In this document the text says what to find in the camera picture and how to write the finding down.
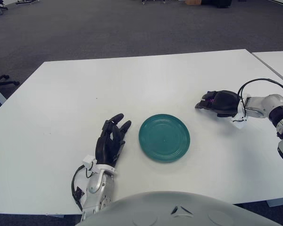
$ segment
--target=chair leg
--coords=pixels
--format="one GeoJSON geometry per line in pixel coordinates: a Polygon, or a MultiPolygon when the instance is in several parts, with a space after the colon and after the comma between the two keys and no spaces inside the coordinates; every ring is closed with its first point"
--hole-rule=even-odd
{"type": "Polygon", "coordinates": [[[0,80],[3,79],[3,78],[9,79],[9,75],[5,75],[5,74],[1,75],[1,76],[0,76],[0,80]]]}
{"type": "Polygon", "coordinates": [[[8,84],[14,84],[15,86],[17,86],[20,83],[18,81],[4,81],[4,82],[0,82],[0,86],[8,85],[8,84]]]}
{"type": "Polygon", "coordinates": [[[3,3],[0,4],[0,8],[8,10],[8,8],[3,3]]]}

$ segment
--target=black cable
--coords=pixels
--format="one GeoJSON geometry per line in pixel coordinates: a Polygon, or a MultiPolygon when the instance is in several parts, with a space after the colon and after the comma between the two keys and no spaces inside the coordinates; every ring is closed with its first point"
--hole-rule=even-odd
{"type": "Polygon", "coordinates": [[[243,98],[242,98],[242,92],[243,92],[244,87],[245,87],[247,84],[249,84],[249,83],[251,83],[251,82],[254,82],[254,81],[269,81],[269,82],[274,83],[274,84],[277,84],[278,86],[280,86],[281,88],[283,88],[283,85],[282,85],[282,84],[280,84],[280,83],[278,83],[278,82],[276,82],[276,81],[274,81],[274,80],[272,80],[272,79],[260,78],[260,79],[253,79],[253,80],[250,80],[250,81],[244,83],[244,84],[240,87],[240,89],[238,90],[238,97],[239,97],[239,94],[240,94],[240,92],[241,92],[240,97],[241,97],[241,101],[242,101],[242,105],[243,105],[243,109],[244,109],[244,117],[246,116],[246,109],[245,109],[245,103],[244,103],[243,98]]]}
{"type": "Polygon", "coordinates": [[[83,210],[83,208],[82,208],[82,205],[80,203],[81,196],[78,193],[81,193],[82,191],[79,187],[77,187],[77,189],[80,189],[79,190],[80,192],[78,192],[78,190],[75,190],[75,177],[80,170],[84,169],[84,167],[85,166],[82,165],[76,170],[74,176],[72,177],[72,181],[71,181],[71,194],[72,194],[72,197],[74,198],[76,204],[78,205],[78,207],[80,208],[81,211],[83,210]]]}
{"type": "Polygon", "coordinates": [[[91,176],[93,175],[93,172],[91,172],[90,176],[88,176],[87,171],[88,171],[88,170],[87,170],[87,168],[86,168],[86,177],[87,177],[87,178],[91,178],[91,176]]]}

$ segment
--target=box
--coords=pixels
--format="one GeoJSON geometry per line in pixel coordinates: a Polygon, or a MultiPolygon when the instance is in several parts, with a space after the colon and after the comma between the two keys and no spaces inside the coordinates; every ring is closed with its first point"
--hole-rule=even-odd
{"type": "Polygon", "coordinates": [[[185,0],[187,5],[201,5],[201,0],[185,0]]]}

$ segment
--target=white desk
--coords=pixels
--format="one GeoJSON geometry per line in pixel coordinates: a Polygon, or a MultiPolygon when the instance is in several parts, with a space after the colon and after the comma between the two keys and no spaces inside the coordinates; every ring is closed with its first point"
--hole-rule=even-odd
{"type": "MultiPolygon", "coordinates": [[[[79,214],[72,176],[85,155],[94,154],[104,120],[117,113],[132,126],[114,200],[157,190],[230,203],[283,197],[272,123],[251,118],[239,130],[194,109],[208,90],[237,91],[258,77],[281,81],[246,50],[45,62],[0,108],[0,213],[79,214]],[[158,113],[178,117],[190,132],[190,148],[176,162],[154,162],[140,149],[139,128],[158,113]]],[[[245,92],[283,95],[268,82],[245,92]]]]}
{"type": "Polygon", "coordinates": [[[283,51],[260,52],[253,55],[283,79],[283,51]]]}

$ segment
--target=carpeted floor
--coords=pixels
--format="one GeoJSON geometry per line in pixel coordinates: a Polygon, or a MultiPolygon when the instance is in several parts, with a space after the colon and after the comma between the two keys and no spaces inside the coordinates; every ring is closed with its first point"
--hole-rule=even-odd
{"type": "MultiPolygon", "coordinates": [[[[40,0],[8,7],[0,16],[0,75],[21,83],[44,61],[283,50],[283,5],[267,0],[233,0],[230,8],[175,0],[40,0]]],[[[5,97],[15,90],[0,87],[5,97]]],[[[283,225],[283,206],[243,207],[283,225]]],[[[0,225],[73,225],[74,219],[0,215],[0,225]]]]}

